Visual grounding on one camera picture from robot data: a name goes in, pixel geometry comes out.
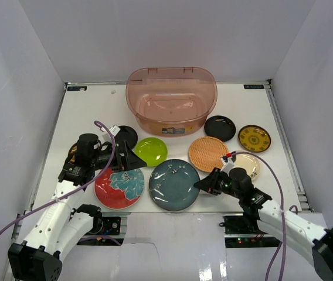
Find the dark blue ceramic plate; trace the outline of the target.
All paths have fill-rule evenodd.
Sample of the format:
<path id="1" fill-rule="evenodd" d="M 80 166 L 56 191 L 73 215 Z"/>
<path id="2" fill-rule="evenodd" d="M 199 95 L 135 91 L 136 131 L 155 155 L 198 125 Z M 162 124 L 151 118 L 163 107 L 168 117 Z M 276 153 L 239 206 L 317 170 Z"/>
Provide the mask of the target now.
<path id="1" fill-rule="evenodd" d="M 149 194 L 159 208 L 182 211 L 196 201 L 199 189 L 194 184 L 199 180 L 198 172 L 190 163 L 181 159 L 166 160 L 152 171 Z"/>

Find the red and teal floral plate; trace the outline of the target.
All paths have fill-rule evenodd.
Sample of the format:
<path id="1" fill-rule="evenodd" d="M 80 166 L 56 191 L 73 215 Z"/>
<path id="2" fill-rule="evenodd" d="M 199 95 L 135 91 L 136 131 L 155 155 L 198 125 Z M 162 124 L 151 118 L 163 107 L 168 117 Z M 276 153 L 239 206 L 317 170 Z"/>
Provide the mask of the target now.
<path id="1" fill-rule="evenodd" d="M 134 205 L 145 189 L 141 169 L 114 172 L 107 169 L 94 184 L 94 193 L 103 206 L 111 210 L 123 210 Z"/>

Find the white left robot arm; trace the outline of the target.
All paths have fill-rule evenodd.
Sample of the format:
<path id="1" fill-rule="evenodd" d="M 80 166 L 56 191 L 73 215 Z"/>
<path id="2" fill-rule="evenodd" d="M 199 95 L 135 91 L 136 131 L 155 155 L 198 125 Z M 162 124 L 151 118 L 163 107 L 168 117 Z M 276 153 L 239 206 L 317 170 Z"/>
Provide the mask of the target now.
<path id="1" fill-rule="evenodd" d="M 18 280 L 58 280 L 63 260 L 85 235 L 101 235 L 105 220 L 101 208 L 76 204 L 95 181 L 96 171 L 133 171 L 147 164 L 123 143 L 101 143 L 93 133 L 84 133 L 70 148 L 57 178 L 53 196 L 31 231 L 8 250 L 12 274 Z"/>

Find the woven bamboo tray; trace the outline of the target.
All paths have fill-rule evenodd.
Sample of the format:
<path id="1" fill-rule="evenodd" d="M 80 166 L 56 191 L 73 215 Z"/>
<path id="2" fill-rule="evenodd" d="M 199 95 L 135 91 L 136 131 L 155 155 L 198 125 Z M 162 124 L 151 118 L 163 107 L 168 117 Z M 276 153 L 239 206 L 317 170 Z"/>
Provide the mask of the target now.
<path id="1" fill-rule="evenodd" d="M 214 168 L 222 168 L 221 157 L 229 149 L 218 138 L 204 136 L 193 141 L 188 150 L 190 162 L 200 171 L 210 173 Z"/>

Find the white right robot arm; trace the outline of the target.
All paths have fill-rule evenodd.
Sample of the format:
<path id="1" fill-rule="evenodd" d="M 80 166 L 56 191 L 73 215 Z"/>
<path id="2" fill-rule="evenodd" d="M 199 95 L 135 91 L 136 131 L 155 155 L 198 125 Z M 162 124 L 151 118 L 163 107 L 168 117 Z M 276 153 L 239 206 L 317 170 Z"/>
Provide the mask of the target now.
<path id="1" fill-rule="evenodd" d="M 215 196 L 225 193 L 238 199 L 248 232 L 262 231 L 274 236 L 299 253 L 322 280 L 333 280 L 333 227 L 324 228 L 283 211 L 277 201 L 253 185 L 243 168 L 227 173 L 215 168 L 194 186 Z"/>

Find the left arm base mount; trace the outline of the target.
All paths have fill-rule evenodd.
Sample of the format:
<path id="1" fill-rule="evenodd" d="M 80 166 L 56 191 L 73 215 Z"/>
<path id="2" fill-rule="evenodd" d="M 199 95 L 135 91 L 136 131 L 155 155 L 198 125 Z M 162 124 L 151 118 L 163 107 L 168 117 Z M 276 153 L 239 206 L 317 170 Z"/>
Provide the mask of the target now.
<path id="1" fill-rule="evenodd" d="M 121 246 L 121 217 L 103 217 L 98 226 L 87 232 L 77 243 L 84 246 Z"/>

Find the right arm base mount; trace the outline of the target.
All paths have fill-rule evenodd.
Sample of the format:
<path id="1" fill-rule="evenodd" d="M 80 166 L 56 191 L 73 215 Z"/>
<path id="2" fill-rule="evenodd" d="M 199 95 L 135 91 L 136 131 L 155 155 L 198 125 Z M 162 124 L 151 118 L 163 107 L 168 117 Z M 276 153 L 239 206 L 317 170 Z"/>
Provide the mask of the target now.
<path id="1" fill-rule="evenodd" d="M 242 214 L 223 216 L 219 224 L 225 233 L 227 249 L 235 248 L 276 248 L 280 241 L 255 225 L 255 221 Z"/>

